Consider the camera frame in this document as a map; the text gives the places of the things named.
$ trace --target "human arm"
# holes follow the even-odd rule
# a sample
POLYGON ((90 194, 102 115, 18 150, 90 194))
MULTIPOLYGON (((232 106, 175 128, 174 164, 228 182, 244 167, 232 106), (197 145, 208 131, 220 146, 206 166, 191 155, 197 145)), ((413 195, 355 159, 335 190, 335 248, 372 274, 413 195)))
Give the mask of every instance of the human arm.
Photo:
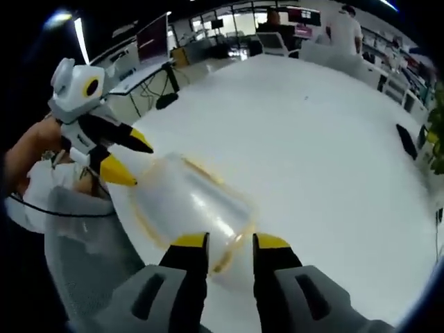
POLYGON ((325 25, 325 33, 327 34, 328 38, 332 40, 332 18, 328 17, 327 24, 325 25))
POLYGON ((5 154, 4 184, 5 195, 23 182, 33 165, 47 150, 60 150, 60 126, 49 117, 31 126, 19 141, 5 154))
POLYGON ((362 50, 362 30, 361 30, 361 24, 359 24, 358 21, 355 20, 355 46, 356 46, 356 53, 361 54, 362 50))

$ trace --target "white tabletop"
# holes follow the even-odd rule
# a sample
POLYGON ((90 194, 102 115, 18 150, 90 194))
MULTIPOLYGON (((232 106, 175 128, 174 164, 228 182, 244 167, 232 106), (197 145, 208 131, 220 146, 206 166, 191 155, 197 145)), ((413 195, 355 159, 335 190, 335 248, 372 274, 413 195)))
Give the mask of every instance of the white tabletop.
POLYGON ((133 89, 144 82, 148 77, 159 71, 163 65, 170 61, 168 57, 160 57, 156 61, 141 64, 141 68, 129 75, 110 90, 110 95, 128 95, 133 89))
MULTIPOLYGON (((356 310, 397 324, 435 260, 426 189, 397 123, 419 132, 409 114, 364 83, 301 60, 259 55, 186 87, 135 127, 155 157, 182 153, 253 199, 257 229, 286 239, 303 264, 348 290, 356 310)), ((111 151, 135 175, 151 158, 120 146, 111 151)), ((135 219, 131 189, 109 190, 140 257, 158 263, 163 251, 135 219)), ((260 332, 247 248, 244 271, 232 273, 248 287, 230 292, 208 280, 202 324, 213 332, 260 332)))

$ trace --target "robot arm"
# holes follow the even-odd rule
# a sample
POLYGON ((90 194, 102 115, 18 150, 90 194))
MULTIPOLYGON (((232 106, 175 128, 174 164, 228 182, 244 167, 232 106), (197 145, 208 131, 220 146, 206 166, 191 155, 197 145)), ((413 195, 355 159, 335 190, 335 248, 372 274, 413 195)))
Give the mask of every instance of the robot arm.
POLYGON ((61 123, 62 148, 71 159, 89 167, 106 182, 133 186, 136 179, 118 159, 108 152, 104 142, 121 144, 134 151, 152 153, 143 134, 115 118, 102 100, 105 70, 74 65, 64 58, 54 72, 53 96, 48 104, 51 114, 61 123))

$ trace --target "computer monitor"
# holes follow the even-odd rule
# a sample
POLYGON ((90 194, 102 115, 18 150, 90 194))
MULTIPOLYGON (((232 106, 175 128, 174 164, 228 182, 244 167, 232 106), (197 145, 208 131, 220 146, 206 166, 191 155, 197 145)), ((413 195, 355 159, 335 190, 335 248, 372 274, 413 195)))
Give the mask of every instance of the computer monitor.
POLYGON ((168 15, 164 14, 136 34, 139 61, 143 65, 168 58, 168 15))
POLYGON ((217 29, 217 28, 223 28, 222 19, 215 19, 214 21, 211 21, 211 29, 217 29))
POLYGON ((308 8, 288 8, 289 22, 321 26, 321 13, 308 8))

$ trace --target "white cloth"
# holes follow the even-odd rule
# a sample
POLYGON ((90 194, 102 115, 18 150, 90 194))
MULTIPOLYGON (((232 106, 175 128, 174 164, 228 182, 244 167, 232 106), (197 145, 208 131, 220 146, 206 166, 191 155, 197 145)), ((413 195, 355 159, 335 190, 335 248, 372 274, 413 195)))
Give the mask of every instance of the white cloth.
MULTIPOLYGON (((30 178, 23 201, 43 210, 49 210, 49 194, 56 186, 72 189, 80 178, 82 166, 76 163, 59 164, 54 169, 50 160, 39 161, 28 172, 30 178)), ((9 217, 29 231, 44 233, 46 213, 24 206, 11 198, 6 200, 9 217)))
POLYGON ((332 33, 332 46, 340 52, 356 55, 355 38, 362 39, 362 30, 359 22, 346 11, 340 10, 328 20, 327 27, 332 33))

